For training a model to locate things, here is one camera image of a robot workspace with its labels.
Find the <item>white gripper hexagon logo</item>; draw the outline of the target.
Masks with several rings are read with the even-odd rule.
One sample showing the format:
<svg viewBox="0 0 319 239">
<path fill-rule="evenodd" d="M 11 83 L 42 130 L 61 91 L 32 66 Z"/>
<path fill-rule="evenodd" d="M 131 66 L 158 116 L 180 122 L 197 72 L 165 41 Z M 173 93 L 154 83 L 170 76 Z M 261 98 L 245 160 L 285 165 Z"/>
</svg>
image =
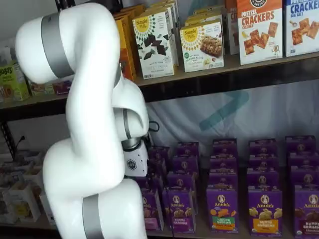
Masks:
<svg viewBox="0 0 319 239">
<path fill-rule="evenodd" d="M 132 149 L 124 150 L 125 175 L 128 177 L 145 177 L 148 173 L 148 152 L 144 143 Z"/>
</svg>

